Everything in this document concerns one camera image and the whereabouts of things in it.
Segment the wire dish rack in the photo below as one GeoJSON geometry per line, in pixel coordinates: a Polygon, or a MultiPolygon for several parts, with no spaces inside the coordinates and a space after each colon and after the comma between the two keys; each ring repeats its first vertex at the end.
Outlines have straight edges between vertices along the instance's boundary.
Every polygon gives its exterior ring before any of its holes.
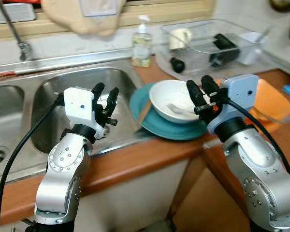
{"type": "Polygon", "coordinates": [[[171,70],[173,73],[167,73],[181,80],[195,80],[206,74],[214,74],[215,78],[215,73],[223,73],[224,76],[242,74],[247,65],[238,62],[241,56],[247,51],[262,49],[261,43],[241,38],[241,35],[253,31],[221,19],[170,24],[162,26],[161,30],[162,39],[167,41],[167,45],[156,54],[157,63],[164,71],[171,70]],[[191,39],[187,41],[177,37],[174,35],[176,29],[188,29],[191,39]],[[174,38],[183,44],[181,48],[170,49],[174,38]],[[186,68],[182,73],[172,70],[169,63],[171,57],[185,63],[186,68]]]}

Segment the black cable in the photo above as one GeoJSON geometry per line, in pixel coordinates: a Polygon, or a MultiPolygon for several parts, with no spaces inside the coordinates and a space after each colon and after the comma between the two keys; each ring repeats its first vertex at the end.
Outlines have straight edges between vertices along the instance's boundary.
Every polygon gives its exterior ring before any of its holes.
{"type": "Polygon", "coordinates": [[[8,173],[9,173],[9,171],[11,169],[11,166],[12,166],[12,164],[13,164],[16,156],[17,156],[17,154],[19,153],[19,151],[21,150],[21,148],[24,146],[24,144],[26,143],[26,141],[30,138],[30,136],[32,136],[32,134],[39,127],[39,125],[52,113],[53,109],[57,105],[63,105],[63,95],[62,94],[59,94],[58,98],[51,105],[51,107],[48,110],[48,112],[28,131],[28,133],[19,142],[19,144],[15,148],[14,152],[12,153],[11,157],[9,158],[9,161],[7,162],[7,164],[6,164],[5,168],[4,168],[4,171],[3,171],[3,174],[2,174],[2,177],[1,177],[1,181],[0,181],[0,215],[1,215],[1,207],[2,207],[2,197],[3,197],[4,185],[5,185],[5,182],[6,182],[6,178],[8,176],[8,173]]]}
{"type": "Polygon", "coordinates": [[[273,145],[274,149],[278,152],[278,154],[281,157],[281,160],[283,161],[285,168],[287,170],[287,172],[290,174],[290,165],[284,155],[284,153],[282,152],[282,150],[280,149],[279,145],[276,143],[276,141],[272,138],[272,136],[270,135],[270,133],[266,130],[266,128],[253,116],[251,115],[247,110],[245,110],[243,107],[241,107],[240,105],[236,104],[235,102],[233,102],[231,99],[226,99],[224,101],[226,104],[229,104],[230,106],[234,107],[235,109],[237,109],[239,112],[241,112],[243,115],[245,115],[246,117],[248,117],[254,124],[256,124],[257,127],[259,127],[259,129],[263,132],[263,134],[268,138],[268,140],[271,142],[271,144],[273,145]]]}

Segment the white cup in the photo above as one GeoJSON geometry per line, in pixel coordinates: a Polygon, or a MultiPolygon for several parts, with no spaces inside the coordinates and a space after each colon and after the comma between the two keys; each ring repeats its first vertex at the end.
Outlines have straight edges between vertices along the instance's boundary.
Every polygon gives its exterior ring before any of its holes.
{"type": "Polygon", "coordinates": [[[192,32],[187,28],[177,28],[172,30],[169,35],[169,49],[178,49],[187,47],[192,40],[192,32]]]}
{"type": "Polygon", "coordinates": [[[259,43],[256,43],[255,41],[260,36],[261,34],[257,32],[248,32],[239,35],[239,47],[241,50],[240,56],[237,59],[239,62],[249,65],[257,61],[268,41],[268,37],[264,37],[259,43]]]}

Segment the faucet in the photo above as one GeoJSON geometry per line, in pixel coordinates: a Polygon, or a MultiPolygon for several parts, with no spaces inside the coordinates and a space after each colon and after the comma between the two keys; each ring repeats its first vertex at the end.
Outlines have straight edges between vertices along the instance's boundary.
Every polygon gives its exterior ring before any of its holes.
{"type": "Polygon", "coordinates": [[[7,22],[7,24],[9,25],[14,37],[17,40],[17,44],[18,44],[18,47],[20,49],[20,57],[19,57],[19,59],[21,61],[30,60],[31,59],[31,57],[30,57],[30,55],[31,55],[31,46],[29,45],[29,43],[27,43],[26,41],[23,41],[20,38],[20,36],[19,36],[18,32],[16,31],[16,28],[14,27],[14,25],[13,25],[9,15],[8,15],[8,13],[6,12],[6,10],[4,8],[4,5],[3,5],[1,0],[0,0],[0,10],[1,10],[1,12],[2,12],[2,14],[3,14],[3,16],[4,16],[4,18],[5,18],[6,22],[7,22]]]}

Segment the dish rack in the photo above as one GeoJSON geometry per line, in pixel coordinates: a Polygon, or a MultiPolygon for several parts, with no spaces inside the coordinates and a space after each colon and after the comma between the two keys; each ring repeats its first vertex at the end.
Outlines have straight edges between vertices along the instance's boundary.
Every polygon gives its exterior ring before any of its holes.
{"type": "Polygon", "coordinates": [[[240,35],[253,31],[222,19],[170,24],[162,26],[161,30],[162,39],[165,42],[167,41],[167,44],[162,47],[159,57],[156,57],[156,59],[160,59],[160,62],[157,61],[157,63],[165,70],[164,68],[172,69],[169,64],[171,57],[183,61],[186,67],[185,70],[180,74],[173,72],[175,77],[182,80],[185,80],[185,78],[179,77],[185,76],[196,79],[206,74],[221,73],[221,71],[229,70],[230,68],[233,69],[231,73],[234,74],[234,68],[245,69],[245,66],[247,66],[237,61],[241,54],[248,49],[261,47],[260,43],[252,43],[240,37],[240,35]],[[192,34],[191,40],[187,43],[174,36],[172,31],[175,29],[188,29],[192,34]],[[232,44],[232,48],[223,49],[221,44],[217,46],[217,35],[220,37],[222,35],[222,38],[229,45],[232,44]],[[170,37],[178,39],[185,46],[170,50],[170,37]]]}

